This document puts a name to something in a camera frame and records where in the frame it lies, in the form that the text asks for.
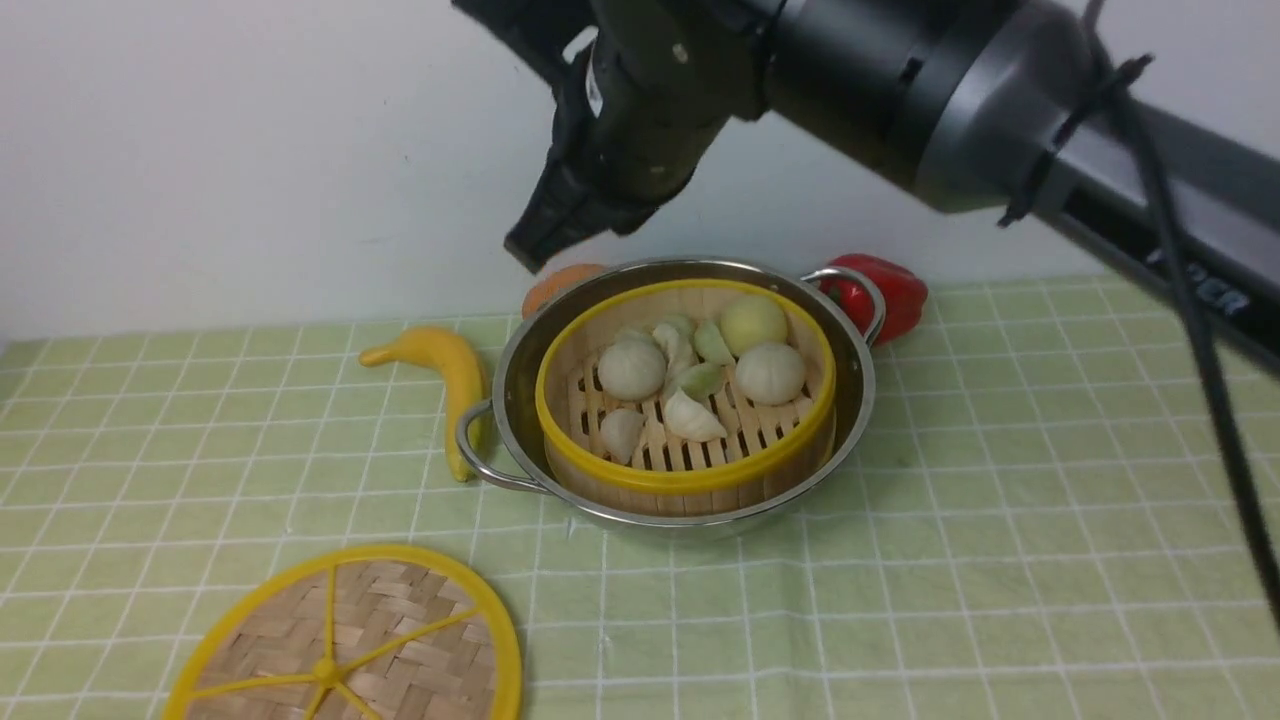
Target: pot handle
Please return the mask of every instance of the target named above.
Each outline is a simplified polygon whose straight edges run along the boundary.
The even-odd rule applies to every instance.
[[[538,484],[536,480],[530,478],[521,478],[520,475],[512,475],[490,468],[488,462],[480,459],[480,452],[471,446],[471,437],[467,430],[475,424],[481,415],[486,413],[493,413],[493,398],[485,398],[462,414],[458,419],[458,427],[453,432],[453,437],[458,443],[458,450],[462,451],[462,459],[471,465],[471,469],[476,471],[484,480],[495,484],[504,489],[515,489],[520,492],[539,492],[543,495],[549,495],[547,488]]]
[[[858,283],[872,299],[872,324],[867,328],[867,332],[863,333],[863,337],[867,340],[867,345],[874,343],[881,328],[884,327],[884,293],[876,287],[876,283],[873,283],[870,278],[850,268],[831,265],[803,275],[800,279],[806,283],[812,283],[832,278]]]

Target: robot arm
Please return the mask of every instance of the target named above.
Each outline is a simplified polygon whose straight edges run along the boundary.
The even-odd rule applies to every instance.
[[[507,250],[531,272],[630,234],[730,118],[773,110],[934,210],[1034,214],[1169,299],[1100,49],[1052,0],[453,0],[552,87],[547,167]],[[595,41],[572,60],[570,41]],[[1143,106],[1216,329],[1280,372],[1280,163]]]

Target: white wall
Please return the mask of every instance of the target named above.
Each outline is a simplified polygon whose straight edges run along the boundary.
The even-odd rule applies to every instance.
[[[1158,54],[1139,95],[1280,154],[1275,0],[1112,0],[1103,29]],[[512,310],[531,279],[500,240],[550,110],[444,0],[0,3],[0,336]],[[932,215],[767,120],[730,127],[641,234],[563,260],[1094,268],[993,222]]]

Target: black cable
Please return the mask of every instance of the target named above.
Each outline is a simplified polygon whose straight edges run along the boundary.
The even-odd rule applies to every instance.
[[[1103,77],[1114,74],[1111,59],[1097,35],[1093,36],[1093,46]],[[1271,618],[1280,632],[1280,564],[1276,562],[1267,533],[1266,516],[1262,511],[1262,503],[1258,501],[1258,489],[1253,483],[1249,460],[1235,424],[1231,396],[1222,377],[1222,364],[1217,356],[1213,333],[1203,307],[1196,299],[1192,282],[1187,277],[1187,258],[1183,251],[1187,236],[1181,232],[1181,224],[1178,220],[1176,206],[1169,188],[1169,177],[1160,159],[1160,152],[1156,150],[1156,143],[1152,141],[1151,133],[1147,132],[1138,102],[1129,94],[1128,86],[1124,83],[1112,86],[1110,100],[1108,108],[1112,119],[1120,133],[1129,141],[1129,147],[1138,163],[1138,174],[1147,195],[1151,222],[1156,234],[1160,236],[1160,246],[1169,266],[1174,307],[1181,318],[1192,346],[1201,386],[1204,389],[1204,401],[1208,404],[1210,419],[1213,423],[1213,434],[1217,438],[1219,452],[1222,456],[1231,496],[1235,500],[1235,510],[1240,516],[1240,528],[1244,530],[1244,541],[1253,557],[1258,579],[1262,582],[1262,589],[1271,607]]]

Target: woven bamboo lid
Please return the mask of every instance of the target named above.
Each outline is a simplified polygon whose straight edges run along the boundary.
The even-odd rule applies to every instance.
[[[513,720],[520,650],[470,568],[415,547],[328,555],[269,580],[205,637],[166,720]]]

